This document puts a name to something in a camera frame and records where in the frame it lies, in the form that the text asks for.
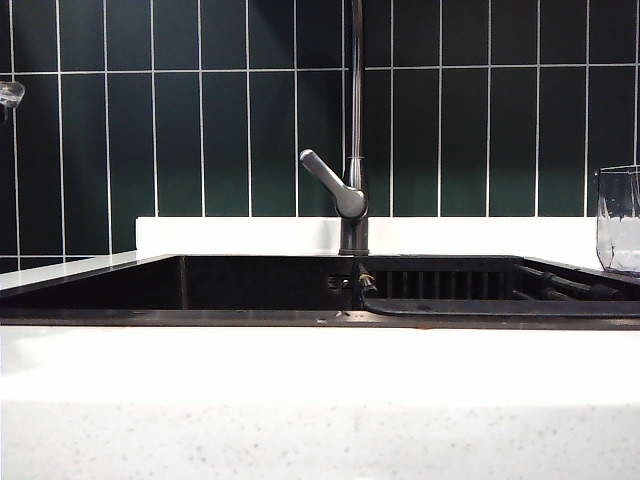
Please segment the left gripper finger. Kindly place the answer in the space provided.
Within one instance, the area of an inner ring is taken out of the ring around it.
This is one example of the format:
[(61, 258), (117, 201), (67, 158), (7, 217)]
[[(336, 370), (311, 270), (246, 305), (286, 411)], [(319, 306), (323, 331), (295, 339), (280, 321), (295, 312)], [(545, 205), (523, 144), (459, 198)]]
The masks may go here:
[(25, 87), (18, 81), (0, 82), (1, 119), (7, 120), (9, 111), (20, 105), (25, 94)]

